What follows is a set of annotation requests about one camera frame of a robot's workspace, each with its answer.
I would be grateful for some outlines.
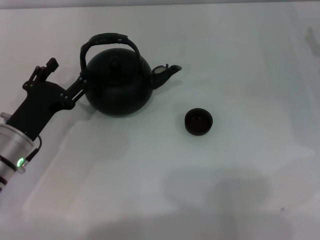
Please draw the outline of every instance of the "black teapot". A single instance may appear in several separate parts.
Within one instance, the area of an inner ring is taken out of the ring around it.
[[[111,48],[94,56],[87,65],[89,48],[105,44],[125,44],[134,51]],[[126,35],[118,33],[93,36],[81,47],[80,66],[80,74],[88,80],[86,98],[107,115],[128,115],[139,110],[150,99],[153,90],[182,69],[167,64],[151,70],[137,46]]]

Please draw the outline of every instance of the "black cable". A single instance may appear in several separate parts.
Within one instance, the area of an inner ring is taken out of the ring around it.
[[[40,135],[38,135],[38,139],[39,139],[39,146],[38,146],[38,150],[40,150],[41,149],[41,147],[42,147],[42,138],[40,137]]]
[[[25,160],[30,162],[34,157],[35,155],[39,152],[39,150],[41,149],[42,147],[42,138],[38,135],[38,138],[39,138],[39,146],[38,148],[36,148],[35,150],[33,150],[26,158]]]

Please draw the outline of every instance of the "small black cup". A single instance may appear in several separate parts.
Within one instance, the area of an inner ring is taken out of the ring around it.
[[[184,117],[186,130],[195,136],[201,136],[209,132],[212,124],[211,114],[202,108],[191,109]]]

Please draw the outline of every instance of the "white table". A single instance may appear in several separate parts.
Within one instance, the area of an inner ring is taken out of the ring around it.
[[[318,2],[1,10],[4,112],[51,57],[49,80],[70,86],[99,33],[183,67],[131,116],[85,97],[57,113],[0,195],[1,240],[318,239],[319,23]],[[201,137],[184,127],[196,107],[213,115]]]

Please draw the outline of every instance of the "metal cylinder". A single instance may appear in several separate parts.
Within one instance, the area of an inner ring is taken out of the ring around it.
[[[17,171],[20,159],[25,159],[34,142],[21,131],[0,124],[0,192]]]

